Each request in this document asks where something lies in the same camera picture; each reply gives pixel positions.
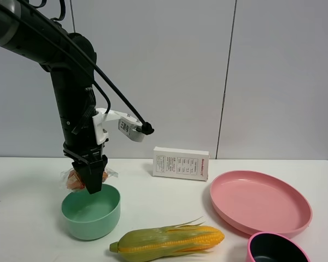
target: bowl rim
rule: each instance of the bowl rim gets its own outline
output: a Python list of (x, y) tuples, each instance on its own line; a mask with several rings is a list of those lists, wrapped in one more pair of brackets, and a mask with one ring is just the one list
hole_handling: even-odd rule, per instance
[[(297, 228), (297, 229), (289, 230), (289, 231), (284, 231), (284, 232), (277, 232), (277, 233), (274, 233), (274, 234), (281, 234), (281, 235), (286, 235), (286, 236), (288, 236), (288, 235), (294, 235), (294, 234), (297, 235), (297, 234), (303, 232), (303, 231), (304, 231), (304, 230), (310, 225), (310, 223), (311, 223), (311, 221), (312, 221), (312, 218), (313, 218), (313, 210), (312, 210), (312, 208), (311, 208), (311, 205), (310, 205), (309, 201), (305, 198), (305, 196), (304, 196), (303, 194), (301, 194), (301, 193), (300, 193), (295, 187), (291, 186), (291, 185), (288, 184), (287, 182), (285, 182), (285, 181), (283, 181), (283, 180), (281, 180), (281, 179), (279, 179), (279, 178), (277, 178), (277, 177), (274, 177), (274, 176), (271, 176), (271, 175), (265, 174), (265, 173), (263, 173), (263, 172), (254, 171), (254, 170), (230, 170), (230, 171), (224, 172), (224, 173), (222, 173), (221, 175), (217, 176), (217, 177), (211, 182), (211, 184), (210, 184), (210, 189), (209, 189), (210, 199), (211, 199), (212, 203), (213, 203), (216, 207), (217, 207), (217, 205), (216, 205), (216, 203), (215, 203), (215, 201), (214, 201), (214, 198), (213, 198), (213, 195), (212, 195), (213, 186), (214, 186), (214, 184), (216, 184), (216, 181), (218, 180), (219, 177), (224, 176), (224, 175), (227, 175), (227, 174), (229, 174), (229, 173), (233, 173), (233, 172), (254, 172), (254, 173), (258, 173), (258, 174), (261, 174), (261, 175), (265, 175), (265, 176), (271, 177), (271, 178), (273, 178), (273, 179), (275, 179), (275, 180), (278, 180), (278, 181), (280, 181), (281, 183), (286, 184), (287, 186), (291, 187), (294, 191), (296, 191), (296, 192), (297, 192), (301, 197), (303, 197), (303, 199), (305, 200), (305, 202), (306, 202), (306, 204), (307, 204), (307, 207), (309, 208), (309, 211), (310, 211), (310, 217), (309, 217), (309, 220), (307, 221), (307, 223), (304, 224), (303, 226)], [(234, 221), (233, 218), (229, 217), (229, 216), (226, 215), (225, 213), (224, 213), (224, 216), (226, 216), (228, 219)], [(262, 231), (259, 230), (259, 229), (253, 229), (253, 228), (250, 228), (250, 227), (248, 227), (248, 226), (246, 226), (246, 225), (240, 224), (240, 222), (238, 222), (238, 221), (235, 221), (235, 222), (237, 222), (237, 224), (240, 225), (240, 226), (243, 226), (243, 227), (247, 227), (247, 228), (249, 228), (249, 229), (252, 229), (254, 232), (255, 232), (255, 231), (258, 231), (259, 233), (262, 232)]]
[(250, 259), (252, 259), (252, 262), (255, 262), (255, 259), (253, 258), (253, 255), (251, 254), (251, 250), (250, 250), (250, 245), (251, 245), (251, 242), (254, 240), (255, 237), (259, 236), (259, 235), (275, 235), (275, 236), (279, 236), (279, 237), (282, 237), (283, 239), (286, 239), (288, 242), (292, 243), (294, 246), (296, 246), (305, 256), (305, 258), (307, 259), (307, 262), (310, 262), (310, 259), (308, 257), (308, 255), (306, 254), (306, 252), (297, 244), (295, 243), (293, 240), (285, 237), (285, 236), (282, 236), (281, 234), (277, 234), (277, 233), (274, 233), (274, 232), (258, 232), (254, 235), (252, 235), (249, 240), (248, 240), (248, 256)]
[[(102, 184), (102, 188), (103, 188), (103, 187), (113, 187), (113, 186), (111, 186), (110, 184)], [(101, 219), (104, 219), (104, 218), (110, 216), (113, 212), (115, 212), (116, 209), (119, 208), (119, 206), (120, 206), (120, 201), (121, 201), (121, 195), (120, 195), (119, 190), (116, 189), (115, 187), (113, 187), (113, 188), (116, 190), (116, 192), (117, 192), (118, 195), (119, 195), (119, 201), (118, 201), (117, 205), (115, 206), (115, 208), (113, 208), (113, 210), (110, 211), (110, 212), (109, 212), (108, 214), (106, 214), (105, 216), (100, 217), (100, 218), (95, 219), (95, 220), (91, 220), (91, 221), (75, 221), (75, 220), (72, 220), (72, 219), (66, 217), (66, 215), (63, 213), (62, 206), (63, 206), (64, 201), (67, 199), (67, 197), (68, 197), (69, 195), (71, 195), (71, 194), (74, 194), (73, 192), (69, 193), (69, 194), (64, 198), (64, 200), (62, 201), (62, 204), (61, 204), (61, 213), (62, 213), (62, 215), (64, 216), (64, 218), (65, 218), (66, 220), (68, 220), (68, 221), (70, 221), (70, 222), (73, 222), (73, 223), (80, 223), (80, 224), (96, 222), (96, 221), (99, 221), (99, 220), (101, 220)]]

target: pink bowl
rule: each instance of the pink bowl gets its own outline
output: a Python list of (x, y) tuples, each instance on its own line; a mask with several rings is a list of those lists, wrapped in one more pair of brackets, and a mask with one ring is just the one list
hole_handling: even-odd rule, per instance
[(312, 220), (311, 207), (302, 194), (259, 172), (226, 172), (213, 181), (210, 196), (220, 217), (249, 235), (269, 231), (291, 238)]
[(309, 257), (290, 239), (271, 232), (260, 232), (248, 241), (246, 262), (310, 262)]

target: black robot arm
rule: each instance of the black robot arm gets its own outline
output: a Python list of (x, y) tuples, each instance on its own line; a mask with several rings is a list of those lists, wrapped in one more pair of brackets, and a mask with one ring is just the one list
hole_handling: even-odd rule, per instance
[[(102, 153), (103, 140), (100, 143), (96, 138), (93, 119), (98, 112), (92, 84), (99, 86), (93, 78), (94, 67), (88, 60), (96, 63), (96, 53), (85, 37), (68, 34), (55, 21), (40, 19), (32, 13), (30, 6), (28, 8), (20, 2), (0, 0), (0, 46), (38, 62), (51, 74), (65, 137), (63, 151), (74, 160), (73, 167), (89, 193), (98, 192), (102, 187), (107, 157)], [(69, 40), (87, 57), (72, 47)], [(152, 133), (154, 130), (147, 124), (137, 126), (134, 132)]]

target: plastic bag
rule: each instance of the plastic bag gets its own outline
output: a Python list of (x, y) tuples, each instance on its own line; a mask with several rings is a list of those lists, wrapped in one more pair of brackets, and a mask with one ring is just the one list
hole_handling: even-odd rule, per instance
[[(102, 183), (110, 176), (118, 177), (118, 173), (110, 168), (106, 168), (103, 172)], [(74, 168), (71, 168), (67, 171), (61, 172), (61, 187), (66, 188), (71, 192), (78, 192), (85, 189), (85, 183)]]

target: black cable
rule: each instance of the black cable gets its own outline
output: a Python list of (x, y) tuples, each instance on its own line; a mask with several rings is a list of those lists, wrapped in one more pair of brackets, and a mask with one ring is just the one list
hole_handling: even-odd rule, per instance
[(32, 4), (31, 4), (31, 6), (38, 9), (38, 8), (44, 7), (46, 5), (46, 2), (47, 2), (47, 0), (42, 0), (42, 3), (39, 6), (35, 6), (35, 5), (32, 5)]
[(39, 11), (37, 11), (34, 7), (32, 7), (30, 4), (25, 2), (25, 0), (17, 0), (20, 4), (24, 5), (26, 8), (28, 8), (32, 13), (36, 14), (40, 19), (45, 21), (49, 24), (51, 28), (53, 28), (56, 33), (58, 33), (61, 37), (65, 39), (71, 46), (73, 46), (94, 68), (94, 70), (102, 77), (102, 79), (112, 88), (112, 90), (120, 97), (120, 99), (126, 104), (126, 106), (135, 114), (135, 116), (140, 120), (142, 125), (144, 127), (149, 127), (150, 130), (152, 130), (149, 123), (146, 123), (143, 117), (137, 112), (137, 110), (133, 107), (133, 105), (127, 100), (127, 98), (120, 92), (120, 90), (112, 83), (112, 81), (105, 75), (104, 72), (91, 60), (89, 56), (87, 56), (83, 50), (81, 50), (71, 39), (69, 39), (66, 35), (64, 35), (60, 30), (58, 30), (51, 22), (42, 15)]
[(61, 13), (59, 18), (52, 18), (54, 21), (62, 21), (66, 17), (66, 3), (65, 0), (60, 0)]
[(52, 42), (49, 38), (47, 38), (46, 36), (44, 36), (43, 34), (41, 34), (38, 30), (36, 30), (31, 25), (29, 25), (26, 21), (22, 21), (17, 15), (15, 15), (14, 13), (12, 13), (7, 8), (5, 8), (2, 5), (0, 5), (0, 10), (3, 11), (3, 12), (5, 12), (8, 16), (10, 16), (15, 21), (17, 21), (19, 23), (22, 23), (23, 25), (25, 25), (26, 27), (28, 27), (30, 30), (32, 30), (35, 33), (37, 33), (45, 41), (47, 41), (49, 44), (53, 45), (55, 48), (57, 48), (58, 50), (60, 50), (64, 55), (66, 55), (70, 60), (72, 60), (72, 62), (75, 63), (75, 65), (77, 65), (81, 69), (81, 71), (83, 71), (85, 73), (86, 76), (88, 76), (90, 79), (92, 79), (93, 85), (97, 88), (97, 90), (101, 93), (101, 95), (107, 101), (106, 114), (109, 112), (109, 110), (110, 110), (110, 100), (109, 100), (108, 96), (106, 95), (106, 93), (104, 92), (104, 90), (98, 85), (98, 83), (94, 80), (94, 78), (86, 71), (86, 69), (77, 60), (75, 60), (74, 57), (72, 57), (69, 53), (65, 52), (65, 50), (63, 50), (61, 47), (59, 47), (54, 42)]

